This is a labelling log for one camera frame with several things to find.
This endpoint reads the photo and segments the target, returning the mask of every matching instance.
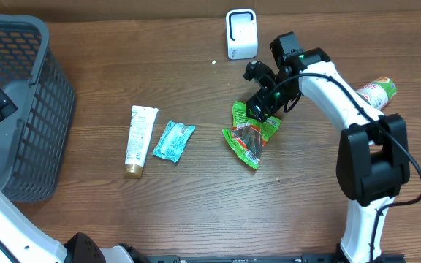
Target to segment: gold cap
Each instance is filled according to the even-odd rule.
[[[137,164],[125,164],[123,174],[125,178],[139,179],[143,176],[143,168]]]

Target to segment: wood grain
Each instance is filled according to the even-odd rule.
[[[258,15],[421,10],[421,0],[0,0],[0,13],[50,22],[224,17],[252,8]]]
[[[259,16],[257,59],[276,68],[269,43],[295,31],[322,47],[352,87],[392,78],[387,114],[407,121],[421,164],[421,11]],[[335,178],[338,135],[307,98],[282,118],[257,171],[226,144],[235,100],[257,87],[250,60],[226,58],[221,18],[50,24],[51,48],[77,93],[59,187],[48,202],[18,204],[41,230],[65,242],[85,232],[103,247],[145,254],[283,256],[330,252],[344,233],[347,201]],[[160,109],[143,178],[123,179],[130,107]],[[177,164],[151,155],[170,120],[196,131]],[[413,172],[398,200],[415,197]],[[421,262],[421,203],[392,209],[387,253]]]

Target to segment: plastic basket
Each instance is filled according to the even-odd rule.
[[[47,26],[0,15],[0,88],[18,110],[0,123],[0,190],[12,201],[52,197],[75,92],[51,53]]]

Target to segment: brown wall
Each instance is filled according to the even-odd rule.
[[[258,15],[421,9],[421,0],[0,0],[0,13],[50,22],[222,17],[249,7]]]

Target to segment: white tube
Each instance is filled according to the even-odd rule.
[[[141,178],[145,156],[151,143],[153,123],[159,109],[132,106],[131,125],[129,126],[128,147],[124,162],[124,177]]]

